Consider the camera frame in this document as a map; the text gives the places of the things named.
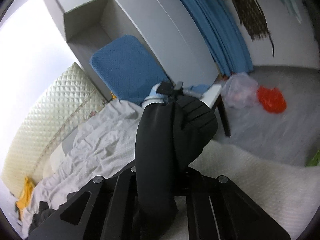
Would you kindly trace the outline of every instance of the red plastic bag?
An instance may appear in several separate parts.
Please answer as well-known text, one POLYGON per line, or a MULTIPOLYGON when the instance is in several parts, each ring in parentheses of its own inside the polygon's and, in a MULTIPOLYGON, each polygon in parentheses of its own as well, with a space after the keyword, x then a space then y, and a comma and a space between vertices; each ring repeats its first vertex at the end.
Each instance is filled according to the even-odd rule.
POLYGON ((278 88, 268 89, 261 86, 257 90, 257 97, 269 113, 282 113, 287 108, 287 103, 278 88))

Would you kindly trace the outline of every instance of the blue curtain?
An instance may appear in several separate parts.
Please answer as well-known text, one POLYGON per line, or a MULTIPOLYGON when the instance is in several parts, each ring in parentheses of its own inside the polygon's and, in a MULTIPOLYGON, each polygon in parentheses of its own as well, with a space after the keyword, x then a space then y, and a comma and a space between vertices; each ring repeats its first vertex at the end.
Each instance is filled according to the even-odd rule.
POLYGON ((253 70, 247 45, 223 0, 180 0, 199 28, 222 74, 253 70))

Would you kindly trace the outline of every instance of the cabinet door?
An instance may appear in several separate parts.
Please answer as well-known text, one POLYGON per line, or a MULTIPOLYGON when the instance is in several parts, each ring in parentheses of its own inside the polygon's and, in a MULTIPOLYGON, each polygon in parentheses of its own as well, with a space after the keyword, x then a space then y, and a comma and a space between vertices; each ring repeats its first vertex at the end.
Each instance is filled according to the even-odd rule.
POLYGON ((218 71, 193 19, 180 0, 116 0, 162 68, 185 86, 212 84, 218 71))

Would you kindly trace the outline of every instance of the white fleece blanket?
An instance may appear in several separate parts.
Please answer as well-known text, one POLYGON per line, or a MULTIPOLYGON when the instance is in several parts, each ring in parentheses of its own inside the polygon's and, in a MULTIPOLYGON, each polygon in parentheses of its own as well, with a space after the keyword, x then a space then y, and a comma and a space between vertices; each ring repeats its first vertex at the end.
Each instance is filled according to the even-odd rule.
MULTIPOLYGON (((24 210, 23 236, 40 201, 58 209, 67 194, 96 175, 109 178, 134 159, 135 136, 142 108, 114 100, 79 127, 79 133, 58 172, 42 180, 24 210)), ((203 175, 228 176, 275 219, 295 240, 320 205, 320 167, 294 167, 261 160, 232 145, 211 141, 190 164, 203 175)), ((179 213, 163 240, 188 239, 185 200, 177 199, 179 213)))

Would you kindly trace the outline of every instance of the quilted mattress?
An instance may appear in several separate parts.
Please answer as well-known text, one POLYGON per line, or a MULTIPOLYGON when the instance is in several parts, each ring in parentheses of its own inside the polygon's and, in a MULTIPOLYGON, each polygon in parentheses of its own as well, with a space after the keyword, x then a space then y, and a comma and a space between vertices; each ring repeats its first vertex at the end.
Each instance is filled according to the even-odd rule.
POLYGON ((34 104, 12 141, 1 174, 10 192, 20 196, 25 176, 38 183, 55 148, 106 103, 83 70, 73 63, 34 104))

